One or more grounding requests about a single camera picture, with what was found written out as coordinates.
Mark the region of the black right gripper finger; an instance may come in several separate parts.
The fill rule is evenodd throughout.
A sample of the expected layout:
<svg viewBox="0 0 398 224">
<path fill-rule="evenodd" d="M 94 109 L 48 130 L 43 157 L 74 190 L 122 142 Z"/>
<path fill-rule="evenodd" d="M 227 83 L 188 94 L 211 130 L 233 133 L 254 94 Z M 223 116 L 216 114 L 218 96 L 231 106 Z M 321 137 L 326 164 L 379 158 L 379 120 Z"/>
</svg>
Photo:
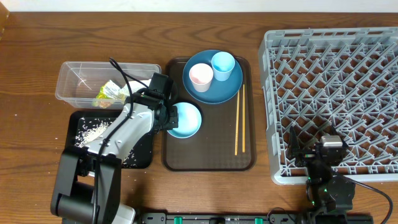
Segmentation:
<svg viewBox="0 0 398 224">
<path fill-rule="evenodd" d="M 287 158 L 293 159 L 300 153 L 300 145 L 293 126 L 289 129 L 289 142 L 287 148 Z"/>
<path fill-rule="evenodd" d="M 331 136 L 340 136 L 340 134 L 337 132 L 337 130 L 335 129 L 335 127 L 333 125 L 330 126 L 329 135 L 331 135 Z"/>
</svg>

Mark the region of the light blue bowl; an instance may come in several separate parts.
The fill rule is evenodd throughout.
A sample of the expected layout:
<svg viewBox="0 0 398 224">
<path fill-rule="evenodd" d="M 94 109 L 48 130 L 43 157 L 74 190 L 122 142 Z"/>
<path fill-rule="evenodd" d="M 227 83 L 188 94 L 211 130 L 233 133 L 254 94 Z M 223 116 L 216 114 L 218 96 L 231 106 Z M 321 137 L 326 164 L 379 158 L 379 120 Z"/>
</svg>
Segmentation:
<svg viewBox="0 0 398 224">
<path fill-rule="evenodd" d="M 198 132 L 201 126 L 202 117 L 199 109 L 186 102 L 176 103 L 178 112 L 178 127 L 168 130 L 167 132 L 180 139 L 185 139 L 193 136 Z"/>
</svg>

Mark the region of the white tissue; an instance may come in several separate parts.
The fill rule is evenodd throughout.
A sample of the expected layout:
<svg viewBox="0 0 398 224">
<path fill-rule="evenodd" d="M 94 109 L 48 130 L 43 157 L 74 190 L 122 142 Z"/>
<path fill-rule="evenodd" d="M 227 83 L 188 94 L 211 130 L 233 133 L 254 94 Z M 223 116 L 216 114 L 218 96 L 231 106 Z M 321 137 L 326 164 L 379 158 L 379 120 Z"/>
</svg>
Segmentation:
<svg viewBox="0 0 398 224">
<path fill-rule="evenodd" d="M 145 84 L 145 85 L 147 85 L 147 86 L 149 86 L 150 82 L 151 82 L 151 79 L 142 80 L 142 83 Z M 132 91 L 133 93 L 136 92 L 137 90 L 140 90 L 141 88 L 144 88 L 144 85 L 140 84 L 140 83 L 137 82 L 137 81 L 129 81 L 129 86 L 130 86 L 131 91 Z M 118 94 L 119 94 L 119 96 L 123 96 L 123 97 L 129 96 L 129 90 L 128 90 L 127 84 L 125 84 L 125 85 L 119 90 Z"/>
</svg>

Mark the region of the white cooked rice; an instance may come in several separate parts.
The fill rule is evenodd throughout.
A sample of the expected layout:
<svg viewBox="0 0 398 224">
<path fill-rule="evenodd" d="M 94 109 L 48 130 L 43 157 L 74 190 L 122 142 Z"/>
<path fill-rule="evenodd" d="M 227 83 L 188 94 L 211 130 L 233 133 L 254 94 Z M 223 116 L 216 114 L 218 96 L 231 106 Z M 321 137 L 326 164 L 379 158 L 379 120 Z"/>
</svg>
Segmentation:
<svg viewBox="0 0 398 224">
<path fill-rule="evenodd" d="M 115 120 L 115 118 L 80 118 L 76 136 L 74 137 L 75 146 L 83 147 L 87 143 L 99 137 Z M 123 160 L 124 168 L 138 168 L 137 159 L 132 150 Z"/>
</svg>

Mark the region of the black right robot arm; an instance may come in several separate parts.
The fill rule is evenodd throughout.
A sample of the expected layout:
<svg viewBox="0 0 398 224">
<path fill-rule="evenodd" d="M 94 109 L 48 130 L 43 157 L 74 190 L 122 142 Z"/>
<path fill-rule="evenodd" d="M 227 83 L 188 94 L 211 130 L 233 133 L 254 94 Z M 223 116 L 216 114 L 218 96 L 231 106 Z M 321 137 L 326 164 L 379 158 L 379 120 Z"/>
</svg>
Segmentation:
<svg viewBox="0 0 398 224">
<path fill-rule="evenodd" d="M 347 223 L 346 212 L 353 208 L 355 184 L 333 173 L 347 154 L 348 145 L 335 129 L 322 136 L 312 148 L 300 147 L 293 127 L 289 129 L 287 158 L 293 159 L 296 167 L 305 167 L 308 172 L 306 195 L 312 208 L 300 213 L 296 223 Z"/>
</svg>

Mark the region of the grey dishwasher rack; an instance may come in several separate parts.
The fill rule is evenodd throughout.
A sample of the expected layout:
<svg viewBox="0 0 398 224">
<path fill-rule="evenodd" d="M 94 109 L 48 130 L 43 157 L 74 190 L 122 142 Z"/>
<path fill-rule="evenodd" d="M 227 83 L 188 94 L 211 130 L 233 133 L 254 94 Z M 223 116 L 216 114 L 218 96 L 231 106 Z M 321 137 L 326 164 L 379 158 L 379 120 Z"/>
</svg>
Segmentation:
<svg viewBox="0 0 398 224">
<path fill-rule="evenodd" d="M 270 30 L 259 48 L 271 179 L 304 184 L 287 156 L 289 129 L 308 149 L 335 128 L 348 144 L 335 170 L 397 180 L 397 28 Z"/>
</svg>

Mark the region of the pink cup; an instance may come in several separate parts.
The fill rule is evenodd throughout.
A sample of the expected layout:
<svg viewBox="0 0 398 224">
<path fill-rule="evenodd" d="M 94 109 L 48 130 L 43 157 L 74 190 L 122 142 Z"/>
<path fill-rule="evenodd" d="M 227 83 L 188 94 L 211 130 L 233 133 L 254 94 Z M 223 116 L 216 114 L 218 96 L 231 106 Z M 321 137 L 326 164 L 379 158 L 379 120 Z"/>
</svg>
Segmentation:
<svg viewBox="0 0 398 224">
<path fill-rule="evenodd" d="M 190 81 L 197 92 L 209 90 L 213 80 L 213 69 L 205 63 L 195 64 L 188 73 Z"/>
</svg>

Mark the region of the brown plastic serving tray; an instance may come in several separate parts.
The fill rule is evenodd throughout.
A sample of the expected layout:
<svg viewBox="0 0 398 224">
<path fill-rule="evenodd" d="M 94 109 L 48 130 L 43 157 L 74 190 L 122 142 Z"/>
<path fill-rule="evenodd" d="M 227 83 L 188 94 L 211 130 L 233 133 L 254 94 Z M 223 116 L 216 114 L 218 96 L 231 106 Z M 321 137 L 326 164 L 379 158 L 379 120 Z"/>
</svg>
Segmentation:
<svg viewBox="0 0 398 224">
<path fill-rule="evenodd" d="M 238 155 L 234 155 L 237 95 L 221 104 L 206 104 L 194 99 L 183 85 L 182 75 L 188 57 L 177 57 L 166 65 L 166 74 L 178 86 L 177 102 L 195 105 L 201 112 L 202 123 L 196 134 L 180 139 L 162 133 L 162 162 L 171 171 L 245 171 L 256 161 L 256 138 L 252 100 L 251 68 L 238 57 L 245 84 L 246 153 L 242 152 L 242 89 L 239 105 Z"/>
</svg>

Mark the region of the dark blue plate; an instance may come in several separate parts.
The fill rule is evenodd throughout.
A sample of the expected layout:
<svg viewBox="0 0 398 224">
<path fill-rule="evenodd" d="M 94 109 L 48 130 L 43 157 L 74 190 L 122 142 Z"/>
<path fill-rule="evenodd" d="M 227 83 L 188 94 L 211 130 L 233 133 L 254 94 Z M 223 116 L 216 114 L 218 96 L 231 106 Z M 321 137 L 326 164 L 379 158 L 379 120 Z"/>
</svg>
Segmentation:
<svg viewBox="0 0 398 224">
<path fill-rule="evenodd" d="M 193 87 L 193 83 L 189 78 L 190 69 L 198 64 L 205 63 L 211 65 L 212 57 L 220 52 L 219 50 L 204 50 L 192 56 L 185 64 L 183 69 L 183 85 L 186 91 L 196 100 L 207 104 L 224 103 L 237 94 L 241 85 L 243 84 L 243 71 L 237 60 L 231 72 L 231 75 L 226 81 L 218 81 L 215 78 L 211 82 L 210 88 L 206 92 L 198 92 Z"/>
</svg>

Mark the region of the green yellow snack wrapper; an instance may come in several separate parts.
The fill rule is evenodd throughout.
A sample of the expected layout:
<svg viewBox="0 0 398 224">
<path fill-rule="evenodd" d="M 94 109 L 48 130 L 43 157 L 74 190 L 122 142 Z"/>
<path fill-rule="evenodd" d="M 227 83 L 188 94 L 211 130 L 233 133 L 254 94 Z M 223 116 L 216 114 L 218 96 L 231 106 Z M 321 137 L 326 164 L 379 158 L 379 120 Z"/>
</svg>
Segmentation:
<svg viewBox="0 0 398 224">
<path fill-rule="evenodd" d="M 116 101 L 124 101 L 127 94 L 126 86 L 121 88 L 115 82 L 109 80 L 100 88 L 92 105 L 102 109 L 109 108 Z"/>
</svg>

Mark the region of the wooden chopstick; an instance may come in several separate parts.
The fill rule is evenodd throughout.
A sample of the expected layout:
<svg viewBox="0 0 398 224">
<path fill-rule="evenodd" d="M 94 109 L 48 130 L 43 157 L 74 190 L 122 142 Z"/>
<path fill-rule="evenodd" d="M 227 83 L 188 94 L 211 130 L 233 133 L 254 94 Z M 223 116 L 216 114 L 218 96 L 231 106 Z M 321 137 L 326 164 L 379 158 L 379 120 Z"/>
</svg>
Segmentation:
<svg viewBox="0 0 398 224">
<path fill-rule="evenodd" d="M 246 102 L 245 102 L 245 84 L 242 89 L 242 152 L 246 153 Z"/>
<path fill-rule="evenodd" d="M 235 125 L 235 143 L 234 143 L 234 155 L 238 155 L 238 138 L 239 138 L 239 105 L 240 105 L 240 93 L 237 92 L 236 100 L 236 125 Z"/>
</svg>

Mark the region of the clear plastic bin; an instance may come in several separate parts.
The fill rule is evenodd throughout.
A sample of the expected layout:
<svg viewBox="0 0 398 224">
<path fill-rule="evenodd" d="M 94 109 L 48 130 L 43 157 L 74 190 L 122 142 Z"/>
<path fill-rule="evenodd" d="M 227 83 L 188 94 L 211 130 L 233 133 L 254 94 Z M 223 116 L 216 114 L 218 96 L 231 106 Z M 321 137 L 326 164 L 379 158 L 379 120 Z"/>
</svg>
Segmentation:
<svg viewBox="0 0 398 224">
<path fill-rule="evenodd" d="M 60 68 L 55 96 L 75 108 L 102 109 L 92 102 L 109 80 L 121 88 L 126 84 L 109 62 L 65 62 Z M 105 109 L 121 110 L 123 106 L 124 101 L 116 101 Z"/>
</svg>

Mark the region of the light blue cup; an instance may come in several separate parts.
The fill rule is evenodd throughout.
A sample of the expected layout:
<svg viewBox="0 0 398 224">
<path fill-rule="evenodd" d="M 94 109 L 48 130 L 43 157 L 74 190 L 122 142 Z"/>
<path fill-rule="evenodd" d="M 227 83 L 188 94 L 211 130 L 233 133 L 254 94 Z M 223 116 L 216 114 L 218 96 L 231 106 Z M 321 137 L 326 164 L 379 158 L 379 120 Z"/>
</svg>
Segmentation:
<svg viewBox="0 0 398 224">
<path fill-rule="evenodd" d="M 228 52 L 218 52 L 212 57 L 211 66 L 214 77 L 218 81 L 223 82 L 231 75 L 235 66 L 235 59 Z"/>
</svg>

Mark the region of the right wooden chopstick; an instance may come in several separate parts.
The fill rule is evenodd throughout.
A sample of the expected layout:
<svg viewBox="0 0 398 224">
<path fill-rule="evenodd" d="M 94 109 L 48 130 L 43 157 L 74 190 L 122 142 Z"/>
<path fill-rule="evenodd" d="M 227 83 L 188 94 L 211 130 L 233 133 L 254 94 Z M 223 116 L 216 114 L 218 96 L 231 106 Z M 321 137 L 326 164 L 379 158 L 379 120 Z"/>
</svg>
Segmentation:
<svg viewBox="0 0 398 224">
<path fill-rule="evenodd" d="M 242 89 L 242 152 L 246 153 L 246 102 L 245 102 L 245 84 Z"/>
</svg>

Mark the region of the black mounting rail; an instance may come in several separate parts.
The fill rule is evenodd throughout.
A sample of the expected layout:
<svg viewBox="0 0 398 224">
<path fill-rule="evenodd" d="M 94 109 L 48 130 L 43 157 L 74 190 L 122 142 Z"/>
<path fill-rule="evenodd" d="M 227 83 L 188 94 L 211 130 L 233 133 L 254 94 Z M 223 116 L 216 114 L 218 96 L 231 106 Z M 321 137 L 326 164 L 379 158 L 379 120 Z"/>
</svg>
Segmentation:
<svg viewBox="0 0 398 224">
<path fill-rule="evenodd" d="M 291 214 L 270 215 L 184 215 L 166 213 L 143 213 L 133 224 L 288 224 L 295 223 L 296 217 Z"/>
</svg>

